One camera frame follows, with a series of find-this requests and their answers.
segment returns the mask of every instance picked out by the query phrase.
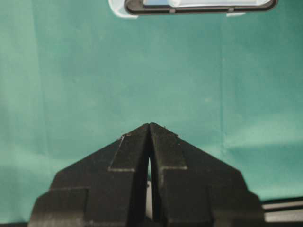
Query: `white object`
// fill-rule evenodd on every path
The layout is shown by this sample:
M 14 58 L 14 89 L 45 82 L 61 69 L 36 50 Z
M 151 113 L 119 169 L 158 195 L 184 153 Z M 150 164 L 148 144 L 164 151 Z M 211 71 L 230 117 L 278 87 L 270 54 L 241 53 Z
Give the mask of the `white object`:
M 109 6 L 113 13 L 120 18 L 136 19 L 138 16 L 129 14 L 124 8 L 125 0 L 108 0 Z
M 166 5 L 172 7 L 197 6 L 261 6 L 271 0 L 144 0 L 145 5 Z
M 145 5 L 171 5 L 172 7 L 197 6 L 261 6 L 271 0 L 143 0 Z M 136 19 L 138 16 L 129 14 L 124 8 L 125 0 L 108 0 L 113 13 L 121 18 Z

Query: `green fabric backdrop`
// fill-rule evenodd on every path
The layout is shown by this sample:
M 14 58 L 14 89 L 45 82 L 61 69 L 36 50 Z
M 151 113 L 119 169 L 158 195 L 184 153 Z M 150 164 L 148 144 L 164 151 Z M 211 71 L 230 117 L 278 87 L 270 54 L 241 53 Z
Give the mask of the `green fabric backdrop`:
M 242 17 L 115 17 L 106 0 L 0 1 L 0 222 L 61 168 L 156 122 L 303 196 L 303 1 Z

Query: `green cloth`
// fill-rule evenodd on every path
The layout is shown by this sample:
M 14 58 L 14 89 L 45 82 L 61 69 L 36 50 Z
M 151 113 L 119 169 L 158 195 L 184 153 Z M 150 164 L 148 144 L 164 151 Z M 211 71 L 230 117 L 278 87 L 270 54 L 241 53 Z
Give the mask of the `green cloth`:
M 303 1 L 268 13 L 122 20 L 107 0 L 0 1 L 0 222 L 29 219 L 54 174 L 156 122 L 303 196 Z

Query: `black plastic part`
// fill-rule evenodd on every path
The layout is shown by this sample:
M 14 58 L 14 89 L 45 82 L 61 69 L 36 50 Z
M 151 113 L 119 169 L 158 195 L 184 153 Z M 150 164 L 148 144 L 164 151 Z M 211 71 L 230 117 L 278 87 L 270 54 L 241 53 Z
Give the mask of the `black plastic part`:
M 133 15 L 190 14 L 190 13 L 244 13 L 268 11 L 276 6 L 278 0 L 261 6 L 213 6 L 213 7 L 171 7 L 170 5 L 147 6 L 143 0 L 125 0 L 125 10 Z
M 149 157 L 153 221 L 145 217 Z M 237 169 L 151 123 L 58 172 L 49 192 L 36 200 L 28 224 L 136 226 L 296 227 L 303 223 L 266 223 L 261 202 Z

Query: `teal background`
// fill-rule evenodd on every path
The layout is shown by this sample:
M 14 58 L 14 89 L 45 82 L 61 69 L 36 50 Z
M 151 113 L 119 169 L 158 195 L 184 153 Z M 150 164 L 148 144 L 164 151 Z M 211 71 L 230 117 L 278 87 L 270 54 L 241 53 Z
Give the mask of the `teal background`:
M 61 168 L 156 122 L 262 200 L 303 196 L 303 1 L 122 20 L 106 0 L 0 1 L 0 222 Z

